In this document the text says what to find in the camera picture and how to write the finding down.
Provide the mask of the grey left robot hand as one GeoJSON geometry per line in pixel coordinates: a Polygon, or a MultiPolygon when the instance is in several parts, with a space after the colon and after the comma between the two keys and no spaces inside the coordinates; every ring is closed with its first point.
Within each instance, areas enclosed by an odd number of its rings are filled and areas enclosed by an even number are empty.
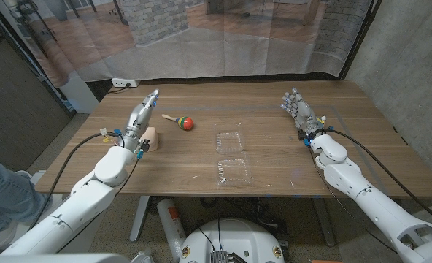
{"type": "Polygon", "coordinates": [[[124,148],[134,151],[138,147],[139,140],[146,132],[148,127],[148,123],[150,121],[153,108],[158,100],[159,93],[160,91],[155,89],[132,110],[123,130],[122,145],[124,148]]]}

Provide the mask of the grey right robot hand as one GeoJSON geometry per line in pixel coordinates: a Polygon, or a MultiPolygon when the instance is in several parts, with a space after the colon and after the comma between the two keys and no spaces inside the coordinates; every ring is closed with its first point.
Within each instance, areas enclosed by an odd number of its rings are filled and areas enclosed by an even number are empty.
{"type": "Polygon", "coordinates": [[[294,119],[300,140],[313,140],[323,133],[325,118],[318,118],[315,115],[314,110],[295,87],[292,87],[291,93],[285,93],[280,107],[294,119]]]}

